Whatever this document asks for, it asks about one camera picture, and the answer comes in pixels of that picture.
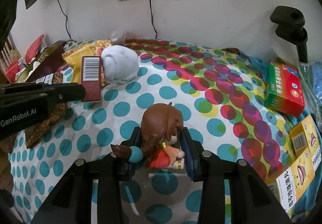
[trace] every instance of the black cable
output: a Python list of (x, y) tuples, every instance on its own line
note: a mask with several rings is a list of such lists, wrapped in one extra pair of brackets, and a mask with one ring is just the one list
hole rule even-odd
[(151, 0), (149, 0), (149, 1), (150, 1), (150, 11), (151, 11), (151, 23), (152, 23), (153, 29), (154, 29), (154, 31), (156, 33), (156, 37), (155, 38), (157, 38), (158, 32), (157, 32), (156, 28), (154, 27)]
[(61, 8), (62, 13), (63, 13), (63, 14), (65, 15), (65, 17), (66, 17), (65, 27), (66, 27), (67, 34), (68, 34), (69, 38), (71, 39), (70, 33), (69, 33), (69, 31), (68, 31), (68, 28), (67, 28), (67, 21), (68, 21), (68, 17), (67, 17), (67, 15), (64, 13), (64, 11), (62, 10), (62, 6), (61, 6), (61, 4), (60, 4), (59, 0), (57, 0), (57, 1), (58, 1), (58, 4), (59, 4), (59, 7)]

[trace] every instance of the gold band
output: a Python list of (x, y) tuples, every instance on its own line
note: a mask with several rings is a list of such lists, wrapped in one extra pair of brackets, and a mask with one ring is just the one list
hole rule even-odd
[(170, 147), (170, 145), (166, 142), (162, 142), (161, 144), (159, 144), (160, 149), (163, 151), (165, 150), (167, 147)]

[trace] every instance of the blue hair bead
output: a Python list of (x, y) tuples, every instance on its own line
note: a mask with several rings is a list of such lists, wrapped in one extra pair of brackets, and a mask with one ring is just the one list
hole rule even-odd
[(140, 148), (137, 146), (131, 146), (130, 149), (132, 150), (132, 154), (130, 158), (128, 159), (129, 162), (131, 163), (138, 163), (142, 160), (143, 158), (143, 153)]

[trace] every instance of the barcode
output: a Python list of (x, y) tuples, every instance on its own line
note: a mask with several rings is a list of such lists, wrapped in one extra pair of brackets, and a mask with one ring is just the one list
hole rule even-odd
[(276, 183), (273, 183), (271, 185), (268, 185), (269, 190), (274, 194), (274, 196), (279, 199), (279, 196), (277, 194), (277, 188), (276, 188)]
[(99, 59), (100, 58), (84, 58), (83, 81), (99, 80)]
[(304, 136), (304, 132), (302, 132), (301, 134), (297, 135), (294, 139), (293, 139), (293, 146), (295, 151), (300, 150), (301, 148), (305, 147), (306, 141), (305, 141), (305, 136)]

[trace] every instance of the smiling lips picture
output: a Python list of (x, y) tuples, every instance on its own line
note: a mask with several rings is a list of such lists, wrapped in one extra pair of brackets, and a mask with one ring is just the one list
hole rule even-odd
[(304, 179), (305, 179), (305, 167), (304, 166), (297, 166), (297, 172), (298, 172), (298, 176), (300, 178), (300, 183), (301, 185), (303, 185)]
[(314, 136), (313, 133), (311, 133), (311, 147), (313, 147), (316, 141), (317, 141), (317, 138)]

